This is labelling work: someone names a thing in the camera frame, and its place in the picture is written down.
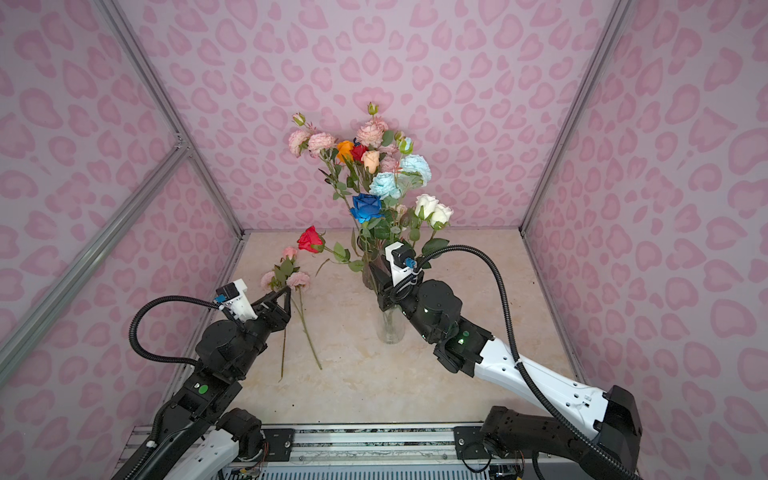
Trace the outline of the clear frosted glass vase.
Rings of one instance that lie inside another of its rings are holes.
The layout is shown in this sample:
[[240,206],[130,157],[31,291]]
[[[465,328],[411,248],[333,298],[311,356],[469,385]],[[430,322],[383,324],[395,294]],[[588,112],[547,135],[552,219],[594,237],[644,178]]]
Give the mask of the clear frosted glass vase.
[[395,306],[384,310],[376,323],[376,334],[384,344],[397,344],[405,335],[406,318],[402,310]]

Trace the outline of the pink carnation spray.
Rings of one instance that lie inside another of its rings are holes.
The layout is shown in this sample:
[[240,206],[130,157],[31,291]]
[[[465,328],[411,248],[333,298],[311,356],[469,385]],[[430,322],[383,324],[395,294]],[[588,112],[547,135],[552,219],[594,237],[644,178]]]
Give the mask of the pink carnation spray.
[[267,271],[260,280],[261,287],[264,290],[277,292],[285,287],[291,289],[291,306],[300,319],[301,327],[315,364],[317,368],[322,371],[323,367],[310,335],[304,307],[303,293],[310,286],[310,283],[310,275],[301,271],[298,267],[293,267],[290,275],[285,275],[284,273],[281,273],[277,267],[274,267],[272,270]]
[[342,173],[340,179],[336,177],[337,145],[342,141],[330,133],[321,131],[301,112],[294,113],[291,116],[291,122],[296,128],[288,138],[290,153],[296,158],[308,155],[321,162],[318,170],[322,180],[333,189],[333,199],[344,204],[347,215],[354,222],[354,228],[358,229],[350,209],[353,206],[352,197],[361,192],[360,181],[353,181],[345,172]]

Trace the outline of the white artificial rose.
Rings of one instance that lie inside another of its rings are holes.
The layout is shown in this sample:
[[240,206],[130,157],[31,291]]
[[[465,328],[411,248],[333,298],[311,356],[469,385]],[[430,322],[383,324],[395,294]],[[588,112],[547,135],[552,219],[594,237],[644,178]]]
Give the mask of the white artificial rose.
[[429,238],[421,247],[422,256],[432,254],[449,245],[447,239],[440,238],[437,234],[450,224],[452,216],[453,210],[435,196],[421,194],[416,198],[416,204],[407,217],[408,239],[416,245],[421,239],[422,228],[427,226],[431,230]]

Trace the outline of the light blue carnation spray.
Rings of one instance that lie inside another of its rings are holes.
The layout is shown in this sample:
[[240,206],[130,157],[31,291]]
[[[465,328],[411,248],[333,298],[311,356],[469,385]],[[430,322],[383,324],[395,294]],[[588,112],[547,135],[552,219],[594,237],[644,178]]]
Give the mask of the light blue carnation spray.
[[381,206],[383,219],[376,229],[387,228],[388,237],[393,240],[430,221],[439,203],[428,194],[419,195],[413,205],[406,203],[409,192],[426,187],[433,177],[427,160],[413,150],[413,140],[402,135],[381,147],[377,151],[379,163],[368,188]]

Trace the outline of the peach artificial rose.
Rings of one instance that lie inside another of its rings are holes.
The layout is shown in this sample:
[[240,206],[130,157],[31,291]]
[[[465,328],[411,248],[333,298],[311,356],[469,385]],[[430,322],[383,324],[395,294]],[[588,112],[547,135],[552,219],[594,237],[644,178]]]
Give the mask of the peach artificial rose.
[[370,183],[376,175],[380,165],[380,152],[378,150],[368,150],[361,157],[365,179]]

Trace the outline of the small red artificial rose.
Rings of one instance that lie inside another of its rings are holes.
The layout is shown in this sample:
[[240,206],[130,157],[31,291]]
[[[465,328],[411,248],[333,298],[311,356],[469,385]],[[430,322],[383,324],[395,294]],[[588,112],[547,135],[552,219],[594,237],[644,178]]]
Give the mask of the small red artificial rose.
[[363,182],[368,175],[368,168],[364,163],[364,155],[367,152],[368,148],[365,145],[359,143],[355,143],[351,150],[351,170],[354,172],[354,176],[361,182]]

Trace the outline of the orange artificial rose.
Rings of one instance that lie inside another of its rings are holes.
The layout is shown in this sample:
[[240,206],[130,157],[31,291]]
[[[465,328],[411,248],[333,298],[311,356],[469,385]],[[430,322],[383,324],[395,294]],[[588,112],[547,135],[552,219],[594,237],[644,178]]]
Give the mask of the orange artificial rose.
[[335,171],[337,173],[336,177],[338,179],[340,179],[342,177],[342,173],[345,172],[346,175],[350,177],[353,181],[358,180],[354,176],[354,172],[351,170],[351,162],[352,162],[351,150],[354,147],[355,143],[359,143],[359,142],[345,140],[340,142],[337,145]]

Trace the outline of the pink rosebud spray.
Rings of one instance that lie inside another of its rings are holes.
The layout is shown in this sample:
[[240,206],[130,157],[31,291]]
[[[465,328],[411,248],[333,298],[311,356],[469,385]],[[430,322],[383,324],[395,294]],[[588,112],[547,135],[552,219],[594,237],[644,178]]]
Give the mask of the pink rosebud spray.
[[388,123],[378,116],[379,107],[370,102],[367,105],[367,112],[370,119],[362,124],[356,133],[355,142],[368,150],[378,149],[384,143],[385,133],[389,130]]

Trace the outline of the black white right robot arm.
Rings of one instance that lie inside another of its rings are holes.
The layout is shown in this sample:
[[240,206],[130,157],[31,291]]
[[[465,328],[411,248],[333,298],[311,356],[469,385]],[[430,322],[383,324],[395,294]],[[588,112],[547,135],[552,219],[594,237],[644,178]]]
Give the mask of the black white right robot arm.
[[492,408],[481,428],[491,457],[529,453],[536,463],[545,453],[573,461],[593,479],[638,478],[643,427],[631,392],[580,383],[521,355],[513,339],[465,318],[452,288],[425,280],[406,246],[382,255],[371,275],[380,308],[399,309],[447,371],[496,384],[545,410],[538,416]]

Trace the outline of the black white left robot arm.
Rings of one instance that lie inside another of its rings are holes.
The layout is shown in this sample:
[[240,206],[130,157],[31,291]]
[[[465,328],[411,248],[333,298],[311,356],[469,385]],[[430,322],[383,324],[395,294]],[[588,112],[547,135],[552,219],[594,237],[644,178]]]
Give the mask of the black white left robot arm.
[[[264,461],[269,443],[262,422],[241,408],[229,405],[242,390],[241,382],[256,358],[267,348],[269,336],[285,329],[291,319],[291,291],[285,287],[246,305],[254,312],[244,320],[218,301],[169,295],[154,299],[138,310],[129,326],[129,343],[141,357],[165,364],[193,367],[191,375],[154,416],[144,443],[113,475],[115,479],[163,479],[180,474],[175,466],[198,439],[205,438],[212,450],[200,449],[192,461],[195,478],[219,477],[234,459]],[[164,303],[189,303],[225,315],[206,327],[196,345],[198,357],[163,356],[146,350],[138,339],[143,317]]]

